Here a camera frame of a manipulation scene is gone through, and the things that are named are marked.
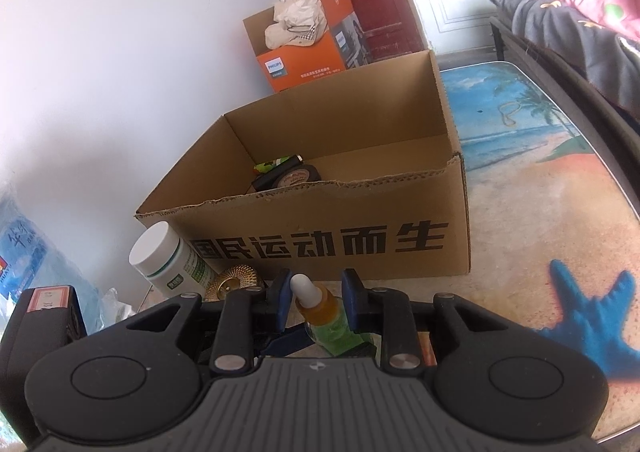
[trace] blue starfish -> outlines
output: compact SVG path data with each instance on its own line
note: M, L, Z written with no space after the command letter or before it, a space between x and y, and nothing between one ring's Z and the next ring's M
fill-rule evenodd
M549 275L562 308L562 321L539 331L593 360L610 380L640 378L640 352L622 339L636 281L624 271L602 298L586 298L560 260L549 263Z

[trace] dropper bottle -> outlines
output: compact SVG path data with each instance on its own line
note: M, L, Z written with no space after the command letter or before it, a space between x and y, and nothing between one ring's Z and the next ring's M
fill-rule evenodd
M331 356L376 355L371 336L356 334L349 328L342 299L336 298L325 286L316 286L303 273L291 277L290 284L312 339Z

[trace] gray bed sheet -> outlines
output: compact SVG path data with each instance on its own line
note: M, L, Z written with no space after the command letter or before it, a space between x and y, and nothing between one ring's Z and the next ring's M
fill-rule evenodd
M640 44L558 0L491 0L511 32L549 48L640 121Z

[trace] orange box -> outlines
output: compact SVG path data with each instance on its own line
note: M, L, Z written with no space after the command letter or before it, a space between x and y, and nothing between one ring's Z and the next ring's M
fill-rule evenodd
M264 30L274 24L273 7L246 18L244 28L262 72L275 91L371 62L371 55L351 0L320 0L329 26L312 46L269 50Z

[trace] green polka dot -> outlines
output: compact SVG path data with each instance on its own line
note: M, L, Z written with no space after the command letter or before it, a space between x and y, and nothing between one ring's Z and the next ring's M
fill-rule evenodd
M625 15L622 6L617 4L605 4L604 13L607 18L610 18L611 20L620 20Z

